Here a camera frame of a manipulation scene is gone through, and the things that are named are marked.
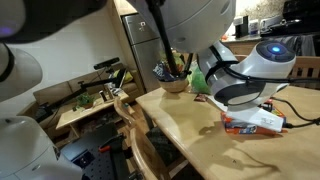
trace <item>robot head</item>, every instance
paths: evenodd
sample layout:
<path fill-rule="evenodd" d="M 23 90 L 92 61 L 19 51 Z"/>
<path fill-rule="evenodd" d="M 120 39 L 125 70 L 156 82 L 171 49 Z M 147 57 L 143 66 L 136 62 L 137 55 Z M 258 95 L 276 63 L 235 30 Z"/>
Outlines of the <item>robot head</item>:
<path fill-rule="evenodd" d="M 145 0 L 128 0 L 154 31 L 158 31 Z M 195 53 L 208 48 L 230 27 L 235 0 L 167 0 L 161 6 L 172 48 Z"/>

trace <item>green object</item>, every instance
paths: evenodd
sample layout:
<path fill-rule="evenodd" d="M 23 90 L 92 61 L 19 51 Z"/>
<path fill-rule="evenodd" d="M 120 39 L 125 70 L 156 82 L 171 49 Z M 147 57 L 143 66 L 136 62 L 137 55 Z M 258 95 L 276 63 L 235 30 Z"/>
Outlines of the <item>green object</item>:
<path fill-rule="evenodd" d="M 190 79 L 193 92 L 211 94 L 210 88 L 205 81 L 205 77 L 198 66 L 192 71 L 191 75 L 192 77 Z"/>
<path fill-rule="evenodd" d="M 83 107 L 87 104 L 92 104 L 95 100 L 94 96 L 89 95 L 88 93 L 83 93 L 77 96 L 77 106 Z"/>

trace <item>blue light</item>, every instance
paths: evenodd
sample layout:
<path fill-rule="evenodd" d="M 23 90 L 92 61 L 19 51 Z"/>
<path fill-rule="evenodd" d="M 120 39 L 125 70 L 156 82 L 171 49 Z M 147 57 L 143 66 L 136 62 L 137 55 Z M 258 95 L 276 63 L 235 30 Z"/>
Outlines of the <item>blue light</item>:
<path fill-rule="evenodd" d="M 273 51 L 273 52 L 280 52 L 280 48 L 279 48 L 279 47 L 273 47 L 273 48 L 272 48 L 272 51 Z"/>

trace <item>door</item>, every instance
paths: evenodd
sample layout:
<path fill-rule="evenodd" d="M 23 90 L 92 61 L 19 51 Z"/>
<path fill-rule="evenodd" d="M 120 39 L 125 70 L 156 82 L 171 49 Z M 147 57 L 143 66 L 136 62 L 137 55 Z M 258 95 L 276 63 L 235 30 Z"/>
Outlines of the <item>door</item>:
<path fill-rule="evenodd" d="M 163 49 L 161 40 L 155 39 L 140 43 L 132 46 L 132 49 L 146 91 L 150 92 L 159 88 L 160 85 L 152 70 L 160 60 L 159 52 Z"/>
<path fill-rule="evenodd" d="M 146 24 L 139 14 L 124 16 L 122 19 L 131 45 L 159 38 L 159 35 Z"/>

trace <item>wooden table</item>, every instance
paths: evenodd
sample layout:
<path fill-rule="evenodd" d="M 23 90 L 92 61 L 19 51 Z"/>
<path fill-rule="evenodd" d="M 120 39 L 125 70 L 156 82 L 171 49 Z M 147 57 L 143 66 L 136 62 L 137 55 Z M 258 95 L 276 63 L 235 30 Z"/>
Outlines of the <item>wooden table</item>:
<path fill-rule="evenodd" d="M 276 136 L 227 134 L 217 107 L 195 96 L 160 88 L 136 101 L 205 179 L 319 179 L 320 127 Z M 287 87 L 275 97 L 302 116 L 320 117 L 320 91 Z M 305 123 L 286 104 L 274 104 L 288 122 Z"/>
<path fill-rule="evenodd" d="M 129 96 L 125 92 L 122 92 L 119 94 L 119 97 L 121 100 L 124 100 L 124 99 L 127 99 Z M 83 108 L 80 108 L 77 111 L 73 111 L 71 109 L 71 110 L 61 114 L 56 129 L 60 129 L 65 126 L 70 126 L 70 128 L 71 128 L 72 132 L 74 133 L 74 135 L 76 136 L 76 138 L 79 138 L 80 133 L 79 133 L 78 129 L 76 128 L 75 123 L 85 117 L 88 117 L 94 113 L 97 113 L 97 112 L 99 112 L 103 109 L 106 109 L 108 107 L 111 107 L 111 106 L 113 106 L 113 100 L 103 102 L 102 98 L 98 98 L 95 100 L 93 107 L 90 109 L 85 110 Z"/>

